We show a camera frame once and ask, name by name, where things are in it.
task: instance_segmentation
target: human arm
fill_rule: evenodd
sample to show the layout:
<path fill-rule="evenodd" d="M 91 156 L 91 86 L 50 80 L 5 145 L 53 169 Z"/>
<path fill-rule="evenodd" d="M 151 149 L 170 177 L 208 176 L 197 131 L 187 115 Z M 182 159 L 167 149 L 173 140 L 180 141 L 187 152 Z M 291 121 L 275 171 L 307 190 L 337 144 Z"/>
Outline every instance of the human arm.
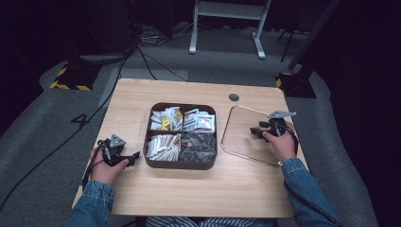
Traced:
<path fill-rule="evenodd" d="M 287 126 L 294 131 L 292 124 L 287 122 Z M 288 188 L 289 201 L 298 225 L 339 226 L 339 217 L 324 195 L 320 184 L 305 168 L 304 163 L 296 157 L 295 146 L 290 133 L 286 131 L 280 137 L 268 132 L 264 132 L 263 135 L 271 142 L 282 163 L 284 182 Z"/>
<path fill-rule="evenodd" d="M 94 154 L 95 149 L 91 151 L 91 157 Z M 128 162 L 123 160 L 111 167 L 103 162 L 103 150 L 97 153 L 91 181 L 86 184 L 66 226 L 108 226 L 114 200 L 112 185 Z"/>

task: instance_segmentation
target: white metal stand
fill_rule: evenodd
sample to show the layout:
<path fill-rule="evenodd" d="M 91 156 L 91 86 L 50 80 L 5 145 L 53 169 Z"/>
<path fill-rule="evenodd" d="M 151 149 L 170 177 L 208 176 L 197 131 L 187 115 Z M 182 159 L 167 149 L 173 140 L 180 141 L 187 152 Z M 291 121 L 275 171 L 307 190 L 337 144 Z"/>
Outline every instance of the white metal stand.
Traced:
<path fill-rule="evenodd" d="M 260 34 L 262 33 L 263 25 L 265 24 L 266 16 L 268 15 L 269 6 L 270 0 L 266 1 L 265 6 L 248 6 L 229 3 L 202 2 L 200 0 L 196 0 L 194 8 L 194 28 L 192 30 L 189 53 L 195 54 L 197 52 L 198 16 L 216 16 L 259 21 L 257 32 L 252 33 L 252 38 L 259 59 L 265 59 L 266 55 L 263 51 L 263 47 L 259 38 Z"/>

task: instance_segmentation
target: gray carpet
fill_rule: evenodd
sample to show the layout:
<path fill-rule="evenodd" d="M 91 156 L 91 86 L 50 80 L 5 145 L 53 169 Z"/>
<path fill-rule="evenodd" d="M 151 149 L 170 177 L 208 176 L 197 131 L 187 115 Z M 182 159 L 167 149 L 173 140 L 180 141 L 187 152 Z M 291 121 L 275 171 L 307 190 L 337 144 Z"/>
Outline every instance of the gray carpet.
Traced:
<path fill-rule="evenodd" d="M 261 42 L 267 54 L 257 58 L 249 28 L 238 32 L 205 30 L 198 39 L 198 51 L 188 54 L 190 37 L 142 51 L 188 81 L 275 86 L 274 76 L 288 72 L 287 65 L 303 37 L 294 37 L 284 62 L 280 62 L 287 38 L 264 31 Z M 160 64 L 147 59 L 158 79 L 180 80 Z M 101 68 L 91 92 L 50 89 L 64 62 L 41 77 L 44 92 L 15 120 L 0 138 L 1 200 L 31 168 L 63 143 L 79 124 L 70 121 L 80 114 L 91 115 L 110 92 L 118 63 Z M 151 79 L 140 53 L 135 51 L 122 70 L 122 78 Z M 377 226 L 366 187 L 342 146 L 332 113 L 330 93 L 316 73 L 310 78 L 316 99 L 286 98 L 298 115 L 293 121 L 305 157 L 315 177 L 337 209 L 344 226 Z M 101 125 L 102 108 L 91 122 L 33 171 L 14 191 L 0 213 L 1 226 L 63 226 L 94 146 Z M 134 217 L 112 216 L 112 226 Z M 280 226 L 295 226 L 292 218 L 280 219 Z"/>

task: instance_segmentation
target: person's left hand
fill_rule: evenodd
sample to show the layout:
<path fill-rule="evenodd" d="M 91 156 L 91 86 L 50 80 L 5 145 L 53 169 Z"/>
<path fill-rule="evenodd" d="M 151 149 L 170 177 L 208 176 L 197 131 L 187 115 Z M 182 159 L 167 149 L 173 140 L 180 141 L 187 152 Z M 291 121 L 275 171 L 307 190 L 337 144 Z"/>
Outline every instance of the person's left hand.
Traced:
<path fill-rule="evenodd" d="M 91 159 L 95 154 L 96 148 L 91 151 Z M 118 174 L 127 166 L 129 161 L 124 159 L 115 166 L 109 166 L 103 161 L 103 148 L 97 153 L 93 163 L 91 181 L 102 182 L 112 185 Z"/>

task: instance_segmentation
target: human hand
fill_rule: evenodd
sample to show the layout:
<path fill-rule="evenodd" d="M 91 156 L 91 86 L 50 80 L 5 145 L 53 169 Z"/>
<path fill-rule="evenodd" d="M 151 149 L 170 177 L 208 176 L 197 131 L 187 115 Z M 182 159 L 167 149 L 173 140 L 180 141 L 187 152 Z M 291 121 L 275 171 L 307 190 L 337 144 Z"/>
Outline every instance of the human hand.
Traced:
<path fill-rule="evenodd" d="M 294 126 L 291 123 L 286 121 L 286 125 L 294 131 Z M 281 162 L 296 157 L 294 139 L 288 131 L 278 137 L 263 131 L 263 136 L 271 142 Z"/>
<path fill-rule="evenodd" d="M 95 155 L 96 148 L 91 151 L 91 159 Z M 124 159 L 115 166 L 109 166 L 103 161 L 103 148 L 97 153 L 92 165 L 91 181 L 112 185 L 118 174 L 127 166 L 129 160 Z"/>

